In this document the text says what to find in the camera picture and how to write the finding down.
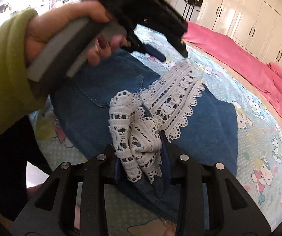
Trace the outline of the green left sleeve forearm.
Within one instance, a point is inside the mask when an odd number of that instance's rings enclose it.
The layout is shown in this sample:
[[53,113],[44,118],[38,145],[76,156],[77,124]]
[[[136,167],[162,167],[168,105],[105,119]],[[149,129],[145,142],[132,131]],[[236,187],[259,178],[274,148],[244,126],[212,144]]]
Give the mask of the green left sleeve forearm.
[[25,64],[26,28],[35,16],[37,12],[29,9],[0,26],[0,135],[46,102],[31,91]]

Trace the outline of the left hand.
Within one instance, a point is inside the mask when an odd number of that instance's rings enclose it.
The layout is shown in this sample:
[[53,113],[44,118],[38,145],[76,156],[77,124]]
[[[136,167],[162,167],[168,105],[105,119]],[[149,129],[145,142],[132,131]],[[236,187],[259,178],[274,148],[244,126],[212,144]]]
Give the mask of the left hand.
[[[32,18],[26,28],[25,34],[25,62],[31,64],[48,41],[71,21],[89,17],[95,22],[108,23],[115,18],[99,1],[88,0],[82,3],[71,3]],[[99,35],[95,45],[86,50],[85,54],[89,65],[96,66],[101,60],[108,58],[121,47],[129,47],[131,43],[123,35],[114,35],[107,41]]]

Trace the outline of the right hand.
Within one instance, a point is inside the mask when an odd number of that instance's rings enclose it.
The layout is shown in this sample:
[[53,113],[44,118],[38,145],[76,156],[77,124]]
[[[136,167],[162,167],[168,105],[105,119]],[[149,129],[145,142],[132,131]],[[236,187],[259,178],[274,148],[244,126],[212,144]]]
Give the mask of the right hand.
[[175,236],[176,232],[174,228],[167,228],[163,233],[163,236]]

